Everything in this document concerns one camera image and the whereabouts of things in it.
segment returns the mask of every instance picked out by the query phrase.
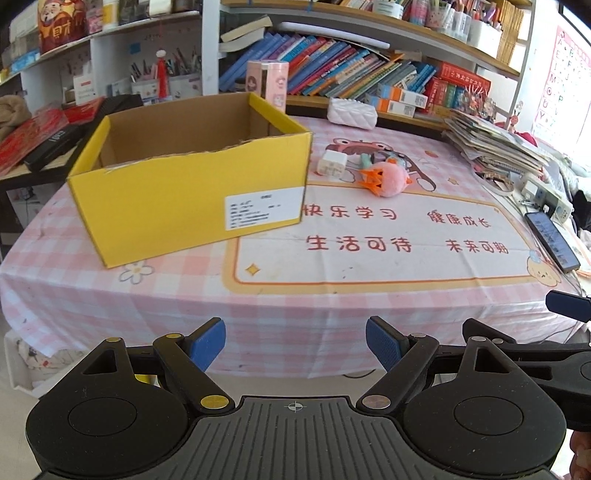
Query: star print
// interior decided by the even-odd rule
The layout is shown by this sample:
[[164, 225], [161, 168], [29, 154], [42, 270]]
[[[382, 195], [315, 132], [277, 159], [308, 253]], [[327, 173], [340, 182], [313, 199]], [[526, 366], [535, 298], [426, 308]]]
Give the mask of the star print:
[[250, 275], [252, 275], [253, 277], [254, 277], [254, 276], [257, 274], [257, 273], [259, 273], [259, 272], [261, 271], [261, 269], [260, 269], [260, 268], [258, 268], [258, 267], [257, 267], [257, 266], [256, 266], [254, 263], [253, 263], [253, 264], [251, 264], [251, 266], [250, 266], [250, 267], [248, 267], [248, 268], [245, 268], [244, 270], [246, 270], [247, 272], [249, 272], [249, 273], [250, 273]]

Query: yellow cardboard box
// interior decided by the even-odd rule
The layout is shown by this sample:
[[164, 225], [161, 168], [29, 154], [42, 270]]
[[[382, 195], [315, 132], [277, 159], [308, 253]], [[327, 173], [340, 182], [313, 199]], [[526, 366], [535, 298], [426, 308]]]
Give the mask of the yellow cardboard box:
[[312, 133], [252, 93], [105, 117], [68, 184], [107, 267], [299, 223]]

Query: pink plush toy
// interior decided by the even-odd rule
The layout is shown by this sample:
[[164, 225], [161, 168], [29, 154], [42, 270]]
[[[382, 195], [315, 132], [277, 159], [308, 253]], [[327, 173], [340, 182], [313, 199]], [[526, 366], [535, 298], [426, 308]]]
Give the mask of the pink plush toy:
[[359, 173], [363, 175], [359, 183], [378, 197], [398, 195], [413, 182], [406, 169], [388, 161], [375, 163]]

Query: red package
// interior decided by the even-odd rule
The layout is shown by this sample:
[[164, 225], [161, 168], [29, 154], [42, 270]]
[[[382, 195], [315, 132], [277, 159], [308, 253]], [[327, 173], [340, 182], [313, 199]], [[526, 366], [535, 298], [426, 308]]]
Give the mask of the red package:
[[94, 120], [104, 100], [105, 97], [98, 97], [82, 105], [72, 106], [64, 110], [64, 114], [71, 124], [85, 124]]
[[0, 144], [0, 176], [67, 124], [59, 108], [43, 110], [24, 122]]

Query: white tissue box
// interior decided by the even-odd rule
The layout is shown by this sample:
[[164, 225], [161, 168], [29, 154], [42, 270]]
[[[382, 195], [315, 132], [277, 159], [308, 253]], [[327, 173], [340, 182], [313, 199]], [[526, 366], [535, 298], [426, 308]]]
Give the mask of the white tissue box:
[[356, 100], [331, 98], [327, 118], [334, 124], [371, 130], [378, 122], [378, 113], [373, 106]]

